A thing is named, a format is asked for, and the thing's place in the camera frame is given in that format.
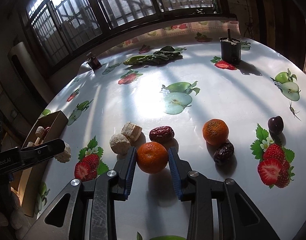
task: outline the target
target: window frame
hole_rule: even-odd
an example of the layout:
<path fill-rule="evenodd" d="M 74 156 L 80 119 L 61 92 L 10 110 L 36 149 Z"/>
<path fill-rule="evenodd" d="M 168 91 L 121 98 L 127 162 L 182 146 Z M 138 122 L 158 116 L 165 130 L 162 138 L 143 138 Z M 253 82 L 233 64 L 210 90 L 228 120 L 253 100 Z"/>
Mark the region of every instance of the window frame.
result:
<path fill-rule="evenodd" d="M 220 0 L 216 0 L 218 4 L 219 12 L 215 11 L 215 7 L 191 7 L 191 8 L 180 8 L 174 10 L 165 10 L 161 11 L 160 6 L 157 0 L 151 0 L 153 8 L 155 9 L 155 13 L 144 16 L 130 22 L 124 23 L 117 27 L 112 27 L 108 14 L 104 8 L 104 4 L 101 0 L 88 0 L 89 5 L 93 11 L 95 19 L 100 26 L 102 34 L 96 36 L 95 38 L 91 39 L 90 41 L 86 42 L 79 48 L 72 50 L 69 46 L 69 42 L 66 40 L 65 35 L 63 34 L 61 24 L 57 19 L 56 13 L 52 8 L 51 0 L 43 0 L 42 3 L 38 6 L 32 16 L 29 18 L 28 13 L 26 11 L 26 4 L 28 0 L 22 0 L 22 3 L 19 5 L 19 16 L 20 21 L 23 27 L 23 31 L 25 37 L 28 41 L 28 44 L 37 59 L 37 62 L 41 62 L 40 68 L 42 68 L 42 73 L 44 73 L 45 78 L 49 78 L 51 75 L 56 73 L 66 64 L 77 58 L 78 56 L 82 55 L 83 53 L 89 51 L 91 48 L 98 46 L 114 37 L 119 36 L 130 30 L 136 30 L 148 25 L 162 23 L 165 21 L 172 21 L 177 19 L 194 19 L 201 17 L 201 14 L 195 14 L 197 10 L 203 10 L 204 14 L 203 17 L 230 17 L 236 18 L 235 15 L 229 14 L 228 10 L 226 10 L 225 2 L 221 3 Z M 69 54 L 57 62 L 55 65 L 51 66 L 48 63 L 48 58 L 45 55 L 44 50 L 42 49 L 37 36 L 33 30 L 32 22 L 35 20 L 38 13 L 43 9 L 46 5 L 47 10 L 51 15 L 51 18 L 54 22 L 57 32 L 59 33 L 65 47 L 67 48 Z"/>

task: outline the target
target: silver screw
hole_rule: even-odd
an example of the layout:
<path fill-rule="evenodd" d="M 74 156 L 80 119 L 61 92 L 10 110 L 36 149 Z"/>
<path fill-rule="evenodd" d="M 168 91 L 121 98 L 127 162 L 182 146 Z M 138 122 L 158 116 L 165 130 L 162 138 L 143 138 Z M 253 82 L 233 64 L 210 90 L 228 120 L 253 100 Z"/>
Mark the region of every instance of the silver screw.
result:
<path fill-rule="evenodd" d="M 116 171 L 110 170 L 110 171 L 108 171 L 108 172 L 106 173 L 106 175 L 109 176 L 109 177 L 113 177 L 113 176 L 116 175 Z"/>
<path fill-rule="evenodd" d="M 79 180 L 79 179 L 72 179 L 72 180 L 71 180 L 71 185 L 72 185 L 72 186 L 77 186 L 79 183 L 80 183 L 80 180 Z"/>
<path fill-rule="evenodd" d="M 234 184 L 235 184 L 235 180 L 233 180 L 233 179 L 226 179 L 226 180 L 225 180 L 225 183 L 226 183 L 227 185 L 234 185 Z"/>
<path fill-rule="evenodd" d="M 189 175 L 190 175 L 191 177 L 197 177 L 197 176 L 198 176 L 198 172 L 197 172 L 197 171 L 190 171 L 190 172 L 189 172 Z"/>

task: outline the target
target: window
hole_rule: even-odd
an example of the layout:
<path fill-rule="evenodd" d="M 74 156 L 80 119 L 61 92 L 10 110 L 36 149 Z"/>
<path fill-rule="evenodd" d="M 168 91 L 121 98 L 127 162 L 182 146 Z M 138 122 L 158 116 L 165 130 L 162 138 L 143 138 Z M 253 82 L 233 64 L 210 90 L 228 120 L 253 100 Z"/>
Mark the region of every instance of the window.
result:
<path fill-rule="evenodd" d="M 163 20 L 176 9 L 182 11 L 174 16 L 196 9 L 215 11 L 212 0 L 30 0 L 24 24 L 36 36 L 49 65 L 59 66 L 63 59 L 73 59 L 111 35 Z"/>

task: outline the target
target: open cardboard box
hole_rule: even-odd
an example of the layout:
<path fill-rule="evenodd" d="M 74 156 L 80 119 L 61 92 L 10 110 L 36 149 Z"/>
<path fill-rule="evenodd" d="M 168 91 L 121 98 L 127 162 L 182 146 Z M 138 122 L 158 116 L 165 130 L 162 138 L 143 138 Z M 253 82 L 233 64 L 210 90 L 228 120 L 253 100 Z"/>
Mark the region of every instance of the open cardboard box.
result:
<path fill-rule="evenodd" d="M 22 149 L 27 147 L 28 142 L 34 143 L 36 141 L 37 136 L 35 135 L 35 132 L 39 126 L 44 128 L 50 127 L 49 132 L 44 138 L 44 142 L 48 142 L 61 136 L 61 133 L 67 122 L 68 119 L 62 111 L 57 111 L 37 119 L 25 140 Z M 27 216 L 34 216 L 36 197 L 47 163 L 48 160 L 14 174 L 15 178 L 20 177 L 17 191 L 19 193 L 22 209 L 24 214 Z M 13 188 L 16 190 L 16 182 L 13 181 L 12 184 L 11 186 L 14 186 L 15 188 Z"/>

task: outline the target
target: tangerine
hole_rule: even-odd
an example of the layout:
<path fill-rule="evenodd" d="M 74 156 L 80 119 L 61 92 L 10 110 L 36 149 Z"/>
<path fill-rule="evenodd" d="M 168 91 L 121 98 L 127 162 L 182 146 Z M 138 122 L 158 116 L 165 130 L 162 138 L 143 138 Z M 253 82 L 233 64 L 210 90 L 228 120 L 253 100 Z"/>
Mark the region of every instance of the tangerine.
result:
<path fill-rule="evenodd" d="M 157 142 L 147 142 L 137 150 L 137 165 L 146 173 L 158 173 L 169 160 L 167 150 Z"/>
<path fill-rule="evenodd" d="M 220 119 L 211 119 L 203 125 L 203 137 L 209 144 L 216 146 L 226 142 L 229 128 Z"/>

